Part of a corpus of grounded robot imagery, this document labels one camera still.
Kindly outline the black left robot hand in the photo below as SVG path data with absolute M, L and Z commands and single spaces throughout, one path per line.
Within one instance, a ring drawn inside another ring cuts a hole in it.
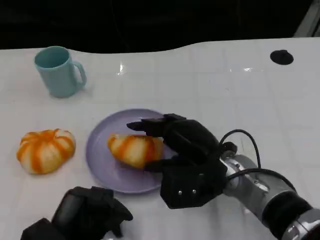
M 132 220 L 112 190 L 77 186 L 65 193 L 51 223 L 67 240 L 102 240 L 108 232 L 123 237 L 122 222 Z

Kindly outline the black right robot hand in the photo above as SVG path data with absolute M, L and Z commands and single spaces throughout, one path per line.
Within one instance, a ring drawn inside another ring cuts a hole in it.
M 144 169 L 160 173 L 165 170 L 203 168 L 205 172 L 224 177 L 227 167 L 220 161 L 219 141 L 201 123 L 170 113 L 161 118 L 143 118 L 126 126 L 145 132 L 149 137 L 159 137 L 176 153 L 171 158 L 147 163 Z

